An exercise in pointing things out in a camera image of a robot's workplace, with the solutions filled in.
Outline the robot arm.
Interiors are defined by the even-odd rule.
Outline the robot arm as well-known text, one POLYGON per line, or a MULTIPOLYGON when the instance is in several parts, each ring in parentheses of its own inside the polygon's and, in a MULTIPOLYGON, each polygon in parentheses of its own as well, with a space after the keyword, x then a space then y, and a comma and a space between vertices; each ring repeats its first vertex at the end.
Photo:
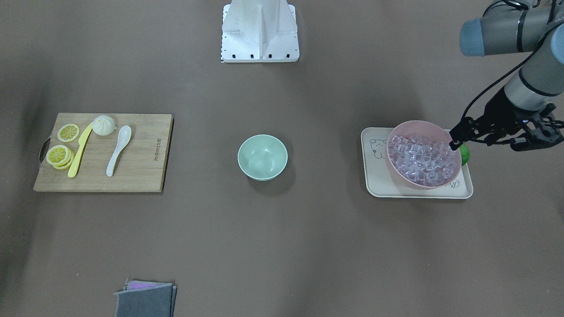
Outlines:
POLYGON ((508 144, 516 152, 542 150, 563 142, 563 122, 553 100, 563 94, 563 2, 538 7, 533 0, 494 0, 482 17, 460 30, 465 56, 528 53, 502 79, 507 82, 486 103, 481 117, 463 112, 451 129, 450 147, 466 142, 508 144))

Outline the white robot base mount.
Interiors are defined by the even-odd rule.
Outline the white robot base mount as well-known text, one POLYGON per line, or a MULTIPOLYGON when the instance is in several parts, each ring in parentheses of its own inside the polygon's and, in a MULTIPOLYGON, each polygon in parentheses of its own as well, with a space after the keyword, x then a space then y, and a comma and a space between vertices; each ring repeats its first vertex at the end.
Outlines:
POLYGON ((286 0, 233 0, 222 14, 221 62, 299 60, 296 8, 286 0))

